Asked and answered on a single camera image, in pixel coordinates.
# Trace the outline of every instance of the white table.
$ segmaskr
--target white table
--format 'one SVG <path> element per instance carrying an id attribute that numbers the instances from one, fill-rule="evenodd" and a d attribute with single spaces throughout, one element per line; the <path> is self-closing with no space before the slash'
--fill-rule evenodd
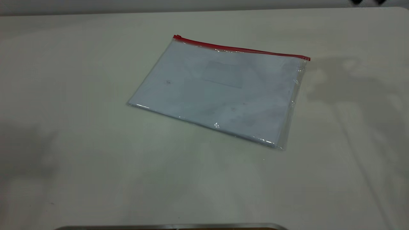
<path id="1" fill-rule="evenodd" d="M 126 106 L 174 34 L 310 56 L 287 151 Z M 409 11 L 0 18 L 0 229 L 409 229 Z"/>

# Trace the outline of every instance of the white paper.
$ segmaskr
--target white paper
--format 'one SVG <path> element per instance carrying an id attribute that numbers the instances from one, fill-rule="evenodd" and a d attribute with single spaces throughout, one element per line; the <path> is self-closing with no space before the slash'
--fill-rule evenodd
<path id="1" fill-rule="evenodd" d="M 129 104 L 273 145 L 302 61 L 172 41 Z"/>

